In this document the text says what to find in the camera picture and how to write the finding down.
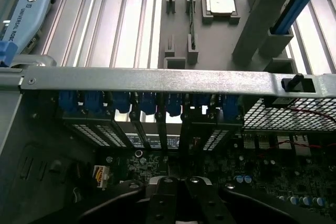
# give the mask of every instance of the metal frame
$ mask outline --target metal frame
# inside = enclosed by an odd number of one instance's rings
[[[306,75],[316,92],[286,92],[283,78],[294,74],[249,71],[29,67],[23,90],[102,90],[172,93],[273,95],[293,98],[336,97],[336,75]]]

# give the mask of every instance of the perforated metal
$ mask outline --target perforated metal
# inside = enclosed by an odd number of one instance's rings
[[[95,132],[93,132],[89,127],[85,124],[73,124],[73,126],[90,138],[95,143],[99,144],[100,146],[110,146],[107,142],[105,142],[100,136],[98,136]]]
[[[284,109],[266,108],[264,100],[259,99],[246,113],[244,128],[246,130],[281,131],[336,130],[336,123],[326,116],[336,118],[336,99],[298,98]]]

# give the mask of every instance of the electronic component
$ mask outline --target electronic component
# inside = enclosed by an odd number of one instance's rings
[[[105,190],[107,187],[107,180],[109,179],[110,168],[103,165],[95,165],[93,169],[93,178],[97,182],[97,187]]]

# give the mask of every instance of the blue capacitor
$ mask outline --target blue capacitor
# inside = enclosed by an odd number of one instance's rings
[[[139,107],[146,115],[153,115],[156,112],[155,93],[141,93],[139,97]]]
[[[170,116],[178,116],[181,114],[182,95],[169,94],[166,99],[166,110]]]
[[[130,111],[130,93],[129,92],[113,92],[112,93],[113,108],[119,110],[120,113],[128,113]]]
[[[104,109],[104,97],[101,91],[86,91],[84,107],[92,113],[101,113]]]
[[[223,97],[222,109],[225,121],[236,120],[239,116],[238,96],[226,95]]]
[[[78,101],[76,91],[60,91],[58,93],[58,105],[68,113],[78,111]]]
[[[250,176],[244,176],[244,181],[250,184],[252,182],[252,178]]]
[[[242,183],[244,181],[243,176],[235,176],[234,179],[238,182],[238,183]]]

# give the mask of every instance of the gray plastic holder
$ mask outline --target gray plastic holder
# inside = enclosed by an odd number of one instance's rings
[[[268,30],[264,43],[259,47],[259,54],[264,58],[278,57],[293,37],[291,29],[286,35],[271,34]]]

